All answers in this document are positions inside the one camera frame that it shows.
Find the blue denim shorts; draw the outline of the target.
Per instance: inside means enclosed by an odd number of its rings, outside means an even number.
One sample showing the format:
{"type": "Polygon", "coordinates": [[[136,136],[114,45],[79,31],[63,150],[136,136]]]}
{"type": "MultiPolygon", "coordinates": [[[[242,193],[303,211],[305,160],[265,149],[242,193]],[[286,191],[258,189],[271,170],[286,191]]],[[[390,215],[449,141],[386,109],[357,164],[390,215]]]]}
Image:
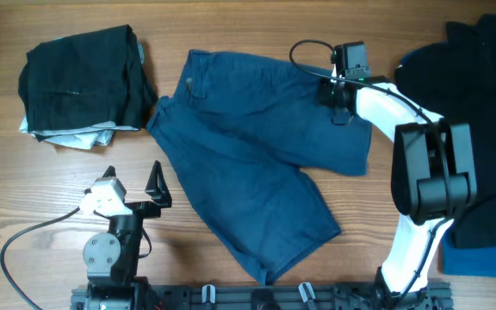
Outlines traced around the blue denim shorts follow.
{"type": "Polygon", "coordinates": [[[320,105],[321,74],[192,50],[146,127],[192,208],[263,285],[341,232],[306,168],[350,177],[367,170],[371,124],[320,105]]]}

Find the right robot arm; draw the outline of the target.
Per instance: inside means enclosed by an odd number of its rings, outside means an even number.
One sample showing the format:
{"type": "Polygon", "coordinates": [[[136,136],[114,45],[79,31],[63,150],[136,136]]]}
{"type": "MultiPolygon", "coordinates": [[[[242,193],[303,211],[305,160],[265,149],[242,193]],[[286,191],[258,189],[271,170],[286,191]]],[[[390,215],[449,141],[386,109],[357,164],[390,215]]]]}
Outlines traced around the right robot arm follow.
{"type": "Polygon", "coordinates": [[[443,235],[476,196],[469,126],[449,122],[372,75],[363,42],[331,49],[332,74],[319,81],[319,102],[339,125],[369,121],[394,143],[391,194],[400,213],[394,242],[367,296],[374,309],[423,307],[428,269],[443,235]]]}

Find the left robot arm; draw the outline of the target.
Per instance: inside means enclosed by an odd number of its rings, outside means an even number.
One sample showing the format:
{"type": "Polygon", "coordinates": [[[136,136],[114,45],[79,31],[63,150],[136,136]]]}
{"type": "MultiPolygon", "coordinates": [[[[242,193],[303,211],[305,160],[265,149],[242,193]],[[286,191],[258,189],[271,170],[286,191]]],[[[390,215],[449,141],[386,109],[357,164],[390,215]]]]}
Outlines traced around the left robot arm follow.
{"type": "Polygon", "coordinates": [[[84,246],[88,285],[84,292],[73,294],[72,309],[164,308],[148,280],[137,275],[139,260],[145,257],[140,254],[140,243],[148,237],[143,222],[160,217],[172,204],[158,161],[152,166],[145,192],[148,201],[126,202],[127,191],[112,165],[85,191],[80,210],[107,219],[108,230],[94,235],[84,246]]]}

